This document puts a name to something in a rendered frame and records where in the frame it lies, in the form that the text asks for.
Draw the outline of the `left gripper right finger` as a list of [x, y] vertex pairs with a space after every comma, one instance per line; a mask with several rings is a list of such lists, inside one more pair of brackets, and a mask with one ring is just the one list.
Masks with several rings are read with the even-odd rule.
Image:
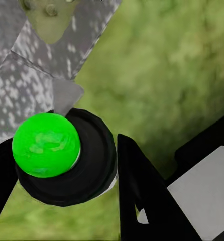
[[[121, 241], [202, 241], [137, 143], [118, 134]], [[148, 224], [138, 222], [131, 168]]]

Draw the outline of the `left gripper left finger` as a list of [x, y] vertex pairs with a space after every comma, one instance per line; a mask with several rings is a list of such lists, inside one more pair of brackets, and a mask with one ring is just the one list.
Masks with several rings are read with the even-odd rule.
[[13, 137], [0, 144], [0, 214], [18, 180], [12, 141]]

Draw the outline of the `insectifuge atomizer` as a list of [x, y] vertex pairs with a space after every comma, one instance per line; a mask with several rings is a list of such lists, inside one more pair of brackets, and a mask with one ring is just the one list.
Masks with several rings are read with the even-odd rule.
[[67, 207], [105, 194], [116, 183], [118, 152], [101, 118], [73, 108], [84, 94], [73, 81], [52, 79], [53, 110], [16, 130], [12, 154], [20, 184], [43, 203]]

